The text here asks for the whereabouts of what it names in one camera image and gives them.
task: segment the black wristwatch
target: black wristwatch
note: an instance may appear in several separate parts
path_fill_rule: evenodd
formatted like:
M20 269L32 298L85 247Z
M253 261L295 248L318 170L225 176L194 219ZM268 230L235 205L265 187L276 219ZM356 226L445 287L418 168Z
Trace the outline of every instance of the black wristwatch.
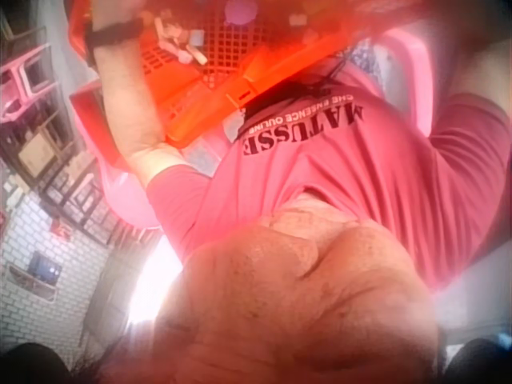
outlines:
M93 30L92 22L86 26L86 53L89 66L96 66L94 48L99 46L115 46L126 40L138 38L144 31L144 22L141 18L135 18L129 22L112 24L101 30Z

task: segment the red t-shirt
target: red t-shirt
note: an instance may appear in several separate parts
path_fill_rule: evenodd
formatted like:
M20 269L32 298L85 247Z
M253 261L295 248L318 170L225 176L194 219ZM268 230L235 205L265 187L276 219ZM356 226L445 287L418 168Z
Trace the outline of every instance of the red t-shirt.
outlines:
M247 121L212 178L175 166L151 181L149 200L181 259L313 190L390 230L431 288L467 266L504 187L511 129L503 110L459 95L425 138L357 87L289 104Z

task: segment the bright light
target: bright light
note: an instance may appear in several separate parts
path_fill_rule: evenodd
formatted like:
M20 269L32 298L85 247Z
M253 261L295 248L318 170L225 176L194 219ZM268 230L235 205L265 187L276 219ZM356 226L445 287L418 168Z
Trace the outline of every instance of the bright light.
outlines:
M162 236L153 253L148 257L135 287L130 304L129 324L154 320L170 284L182 271L182 264L169 244Z

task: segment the black object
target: black object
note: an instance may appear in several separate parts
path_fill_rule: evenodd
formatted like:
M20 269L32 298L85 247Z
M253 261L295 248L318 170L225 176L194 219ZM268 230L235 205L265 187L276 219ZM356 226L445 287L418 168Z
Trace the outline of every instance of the black object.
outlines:
M101 30L93 30L92 23L86 27L85 43L87 48L87 62L96 66L94 48L99 46L115 46L126 40L138 38L144 31L144 22L135 18L129 22L119 22Z
M34 252L27 272L37 280L55 286L61 275L62 267L39 252Z
M0 378L5 384L67 384L71 374L50 348L29 342L0 357Z
M512 382L512 352L479 338L468 342L446 369L441 384Z

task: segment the dark hair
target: dark hair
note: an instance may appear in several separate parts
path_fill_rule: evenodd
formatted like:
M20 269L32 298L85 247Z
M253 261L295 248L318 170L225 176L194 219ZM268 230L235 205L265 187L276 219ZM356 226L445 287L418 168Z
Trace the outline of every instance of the dark hair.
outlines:
M120 340L121 339L108 346L99 359L83 355L77 360L71 370L71 380L69 384L99 384L99 371L110 359Z

